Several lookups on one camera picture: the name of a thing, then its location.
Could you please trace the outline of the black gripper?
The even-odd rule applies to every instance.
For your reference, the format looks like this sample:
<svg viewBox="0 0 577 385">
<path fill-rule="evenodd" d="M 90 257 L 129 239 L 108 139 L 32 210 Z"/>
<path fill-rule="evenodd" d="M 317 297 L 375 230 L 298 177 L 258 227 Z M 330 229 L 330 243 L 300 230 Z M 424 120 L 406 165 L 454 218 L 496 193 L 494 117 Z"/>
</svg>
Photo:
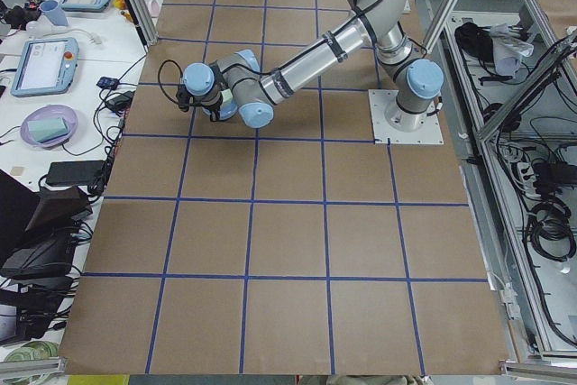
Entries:
<svg viewBox="0 0 577 385">
<path fill-rule="evenodd" d="M 206 110 L 208 112 L 209 120 L 211 123 L 216 123 L 220 121 L 221 106 L 222 106 L 221 100 L 217 100 L 214 104 L 206 106 Z"/>
</svg>

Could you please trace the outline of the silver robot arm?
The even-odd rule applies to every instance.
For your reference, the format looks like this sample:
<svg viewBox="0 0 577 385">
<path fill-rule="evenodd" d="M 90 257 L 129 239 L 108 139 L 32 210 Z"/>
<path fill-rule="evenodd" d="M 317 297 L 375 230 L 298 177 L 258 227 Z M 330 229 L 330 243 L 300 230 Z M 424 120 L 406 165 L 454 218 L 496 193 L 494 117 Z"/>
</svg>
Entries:
<svg viewBox="0 0 577 385">
<path fill-rule="evenodd" d="M 248 127 L 259 129 L 272 121 L 275 105 L 359 49 L 372 47 L 398 88 L 385 111 L 387 122 L 398 131 L 414 132 L 431 114 L 444 73 L 418 54 L 404 33 L 400 17 L 406 1 L 347 0 L 351 11 L 342 24 L 268 72 L 259 69 L 251 50 L 211 64 L 190 64 L 181 74 L 176 104 L 183 112 L 200 107 L 214 122 L 238 114 Z"/>
</svg>

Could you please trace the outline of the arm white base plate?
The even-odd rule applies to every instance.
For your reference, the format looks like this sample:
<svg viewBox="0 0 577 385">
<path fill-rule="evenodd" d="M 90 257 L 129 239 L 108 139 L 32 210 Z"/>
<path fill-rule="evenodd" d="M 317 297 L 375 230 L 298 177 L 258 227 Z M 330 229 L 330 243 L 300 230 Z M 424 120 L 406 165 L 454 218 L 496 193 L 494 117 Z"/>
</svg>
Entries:
<svg viewBox="0 0 577 385">
<path fill-rule="evenodd" d="M 391 145 L 443 145 L 444 139 L 438 115 L 431 102 L 423 114 L 412 115 L 397 105 L 397 90 L 370 89 L 373 140 Z"/>
</svg>

